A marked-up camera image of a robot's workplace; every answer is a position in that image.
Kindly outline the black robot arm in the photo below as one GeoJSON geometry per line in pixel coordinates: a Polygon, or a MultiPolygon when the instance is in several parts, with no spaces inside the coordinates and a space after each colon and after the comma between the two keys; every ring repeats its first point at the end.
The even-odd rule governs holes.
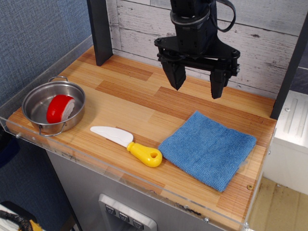
{"type": "Polygon", "coordinates": [[[175,26],[173,37],[157,38],[158,60],[173,88],[178,90],[186,79],[186,67],[210,72],[211,94],[220,98],[229,79],[239,72],[240,52],[223,43],[218,31],[215,0],[172,0],[170,19],[175,26]]]}

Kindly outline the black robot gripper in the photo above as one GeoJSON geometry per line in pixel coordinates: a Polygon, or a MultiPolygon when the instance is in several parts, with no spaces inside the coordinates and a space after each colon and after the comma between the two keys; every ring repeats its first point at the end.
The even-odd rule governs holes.
{"type": "Polygon", "coordinates": [[[158,60],[171,86],[179,90],[186,80],[186,67],[210,71],[213,99],[222,96],[231,76],[238,75],[240,52],[218,38],[216,14],[184,16],[171,14],[173,37],[157,38],[158,60]]]}

